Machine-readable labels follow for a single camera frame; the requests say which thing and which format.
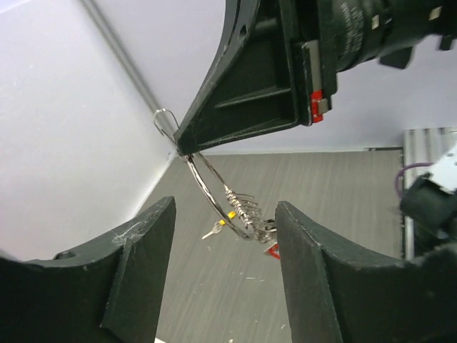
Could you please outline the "key with orange tag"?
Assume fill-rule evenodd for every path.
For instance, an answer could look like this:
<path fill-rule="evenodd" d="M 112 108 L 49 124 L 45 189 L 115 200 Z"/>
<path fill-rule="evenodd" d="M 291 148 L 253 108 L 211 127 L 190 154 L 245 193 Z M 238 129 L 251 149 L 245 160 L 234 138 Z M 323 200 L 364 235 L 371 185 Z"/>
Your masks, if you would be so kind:
<path fill-rule="evenodd" d="M 236 217 L 236 213 L 235 212 L 229 212 L 227 214 L 228 218 L 229 219 L 233 219 Z M 210 232 L 208 232 L 207 234 L 203 235 L 201 239 L 206 239 L 208 238 L 209 236 L 211 235 L 215 235 L 215 234 L 218 234 L 221 232 L 221 230 L 226 226 L 226 222 L 221 219 L 219 220 L 218 222 L 216 222 L 214 224 L 214 226 L 212 227 L 212 229 L 210 230 Z"/>

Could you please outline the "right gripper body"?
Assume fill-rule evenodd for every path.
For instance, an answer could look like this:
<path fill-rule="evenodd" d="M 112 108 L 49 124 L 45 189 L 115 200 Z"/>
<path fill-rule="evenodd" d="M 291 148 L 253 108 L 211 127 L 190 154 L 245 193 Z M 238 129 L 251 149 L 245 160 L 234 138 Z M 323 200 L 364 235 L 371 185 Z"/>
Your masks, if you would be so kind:
<path fill-rule="evenodd" d="M 332 1 L 280 1 L 296 120 L 312 125 L 332 108 L 337 90 Z"/>

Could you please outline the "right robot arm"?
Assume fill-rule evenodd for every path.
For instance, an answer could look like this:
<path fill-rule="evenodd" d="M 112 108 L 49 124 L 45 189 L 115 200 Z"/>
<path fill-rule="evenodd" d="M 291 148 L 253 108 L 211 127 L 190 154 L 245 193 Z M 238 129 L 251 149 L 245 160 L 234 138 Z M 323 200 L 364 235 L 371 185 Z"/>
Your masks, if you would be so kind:
<path fill-rule="evenodd" d="M 337 75 L 405 69 L 414 47 L 456 39 L 454 1 L 227 1 L 211 67 L 174 135 L 183 155 L 322 121 Z"/>

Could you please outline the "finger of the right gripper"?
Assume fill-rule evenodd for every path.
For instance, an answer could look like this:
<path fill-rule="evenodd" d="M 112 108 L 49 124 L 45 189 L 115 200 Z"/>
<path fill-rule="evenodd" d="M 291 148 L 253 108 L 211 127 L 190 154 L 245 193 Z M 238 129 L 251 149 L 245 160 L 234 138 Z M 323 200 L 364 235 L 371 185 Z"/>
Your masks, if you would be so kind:
<path fill-rule="evenodd" d="M 298 124 L 292 1 L 227 1 L 214 60 L 174 137 L 182 154 Z"/>

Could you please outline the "small key red tag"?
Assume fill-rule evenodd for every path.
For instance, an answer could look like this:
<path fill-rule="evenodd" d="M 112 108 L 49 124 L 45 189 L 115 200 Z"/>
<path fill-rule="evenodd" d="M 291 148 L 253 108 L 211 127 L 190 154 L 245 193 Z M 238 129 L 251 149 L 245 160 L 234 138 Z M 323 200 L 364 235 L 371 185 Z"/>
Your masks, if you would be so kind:
<path fill-rule="evenodd" d="M 278 246 L 277 242 L 274 242 L 273 244 L 271 244 L 263 253 L 266 256 L 273 257 L 277 260 L 279 260 L 281 258 L 280 254 L 279 254 L 279 246 Z"/>

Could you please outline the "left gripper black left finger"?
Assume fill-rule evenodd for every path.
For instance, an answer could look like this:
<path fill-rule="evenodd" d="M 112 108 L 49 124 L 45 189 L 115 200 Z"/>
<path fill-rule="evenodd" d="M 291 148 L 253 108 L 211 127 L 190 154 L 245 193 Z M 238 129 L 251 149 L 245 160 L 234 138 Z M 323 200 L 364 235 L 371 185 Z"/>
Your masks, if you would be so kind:
<path fill-rule="evenodd" d="M 164 197 L 51 260 L 1 258 L 3 342 L 153 342 L 176 220 Z"/>

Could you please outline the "wire keyring with keys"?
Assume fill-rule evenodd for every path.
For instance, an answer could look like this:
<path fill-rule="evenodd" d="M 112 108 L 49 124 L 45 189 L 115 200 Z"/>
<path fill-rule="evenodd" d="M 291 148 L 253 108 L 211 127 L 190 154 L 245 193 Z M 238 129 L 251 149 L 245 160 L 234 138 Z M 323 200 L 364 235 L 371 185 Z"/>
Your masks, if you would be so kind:
<path fill-rule="evenodd" d="M 257 241 L 260 244 L 266 245 L 266 249 L 277 240 L 277 228 L 275 221 L 272 219 L 264 219 L 260 206 L 253 196 L 249 194 L 242 194 L 235 192 L 224 181 L 222 176 L 216 171 L 213 165 L 201 154 L 182 154 L 178 153 L 179 158 L 183 161 L 189 171 L 191 172 L 194 180 L 196 181 L 199 189 L 202 191 L 206 200 L 209 202 L 213 210 L 226 222 L 226 227 L 231 229 L 238 237 L 246 241 Z M 216 201 L 216 198 L 210 192 L 208 186 L 199 172 L 196 160 L 199 159 L 203 162 L 204 166 L 208 168 L 211 174 L 221 185 L 224 196 L 231 212 L 236 213 L 236 217 L 229 219 L 222 206 Z"/>

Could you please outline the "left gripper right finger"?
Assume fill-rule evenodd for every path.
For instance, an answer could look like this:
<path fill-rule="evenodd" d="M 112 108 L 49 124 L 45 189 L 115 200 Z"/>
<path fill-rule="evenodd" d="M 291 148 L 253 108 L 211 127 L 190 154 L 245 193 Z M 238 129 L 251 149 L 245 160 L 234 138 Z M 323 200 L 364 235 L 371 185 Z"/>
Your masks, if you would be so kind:
<path fill-rule="evenodd" d="M 456 245 L 411 260 L 362 247 L 294 205 L 275 213 L 293 342 L 454 342 Z"/>

